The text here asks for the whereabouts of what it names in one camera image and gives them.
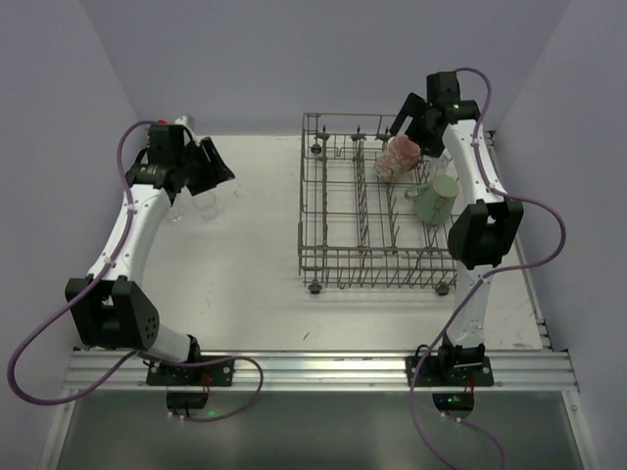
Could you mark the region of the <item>clear glass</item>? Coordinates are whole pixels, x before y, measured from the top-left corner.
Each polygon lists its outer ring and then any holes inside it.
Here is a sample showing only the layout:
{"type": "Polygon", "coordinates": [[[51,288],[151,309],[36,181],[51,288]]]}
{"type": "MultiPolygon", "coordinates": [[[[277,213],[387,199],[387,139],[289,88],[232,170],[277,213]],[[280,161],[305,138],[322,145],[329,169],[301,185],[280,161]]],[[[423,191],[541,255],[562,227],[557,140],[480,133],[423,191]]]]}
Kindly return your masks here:
{"type": "Polygon", "coordinates": [[[192,206],[197,216],[205,221],[211,221],[217,217],[217,196],[213,191],[193,196],[192,206]]]}
{"type": "Polygon", "coordinates": [[[179,194],[166,214],[166,221],[170,224],[181,222],[186,214],[185,198],[179,194]]]}

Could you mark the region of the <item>pink ceramic mug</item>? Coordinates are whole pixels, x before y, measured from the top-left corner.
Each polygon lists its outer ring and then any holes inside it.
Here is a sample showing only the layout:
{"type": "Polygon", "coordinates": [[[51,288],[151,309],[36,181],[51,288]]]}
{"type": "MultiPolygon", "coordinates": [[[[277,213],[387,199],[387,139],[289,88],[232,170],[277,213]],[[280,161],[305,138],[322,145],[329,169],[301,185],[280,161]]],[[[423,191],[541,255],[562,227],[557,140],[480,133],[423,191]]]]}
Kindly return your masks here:
{"type": "Polygon", "coordinates": [[[421,160],[420,147],[405,134],[392,137],[380,156],[376,158],[374,170],[379,181],[394,183],[421,160]]]}

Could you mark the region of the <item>clear glass front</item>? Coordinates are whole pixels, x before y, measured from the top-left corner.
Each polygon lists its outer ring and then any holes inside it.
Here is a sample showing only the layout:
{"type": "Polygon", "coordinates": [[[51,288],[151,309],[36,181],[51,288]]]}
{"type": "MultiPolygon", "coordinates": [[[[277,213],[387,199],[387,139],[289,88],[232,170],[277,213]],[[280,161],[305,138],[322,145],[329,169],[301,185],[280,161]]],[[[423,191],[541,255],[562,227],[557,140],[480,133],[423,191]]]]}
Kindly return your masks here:
{"type": "Polygon", "coordinates": [[[185,198],[179,194],[166,214],[166,221],[170,224],[181,222],[186,214],[185,198]]]}

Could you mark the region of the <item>green ceramic mug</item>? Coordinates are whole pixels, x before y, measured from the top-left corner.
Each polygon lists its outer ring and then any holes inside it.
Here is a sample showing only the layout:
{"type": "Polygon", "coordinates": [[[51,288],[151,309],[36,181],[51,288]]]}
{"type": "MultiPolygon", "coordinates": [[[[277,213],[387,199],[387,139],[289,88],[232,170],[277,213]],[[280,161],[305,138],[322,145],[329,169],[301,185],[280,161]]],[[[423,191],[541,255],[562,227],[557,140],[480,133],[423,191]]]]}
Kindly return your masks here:
{"type": "Polygon", "coordinates": [[[443,174],[426,183],[411,186],[404,197],[412,203],[413,212],[421,223],[441,226],[450,219],[458,194],[458,182],[443,174]]]}

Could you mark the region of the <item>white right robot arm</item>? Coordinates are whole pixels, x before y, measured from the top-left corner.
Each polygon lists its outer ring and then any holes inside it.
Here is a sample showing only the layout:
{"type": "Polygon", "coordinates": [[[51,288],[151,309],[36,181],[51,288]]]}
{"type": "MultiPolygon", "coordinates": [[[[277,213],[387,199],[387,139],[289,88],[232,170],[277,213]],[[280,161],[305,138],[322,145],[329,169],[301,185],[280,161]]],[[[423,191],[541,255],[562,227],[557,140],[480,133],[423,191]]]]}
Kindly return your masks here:
{"type": "Polygon", "coordinates": [[[406,359],[408,381],[418,387],[491,386],[484,322],[488,273],[508,254],[523,217],[491,161],[484,137],[485,106],[461,96],[456,71],[426,78],[425,97],[410,93],[390,129],[403,129],[423,155],[449,153],[465,207],[449,229],[447,247],[457,268],[456,307],[432,346],[406,359]]]}

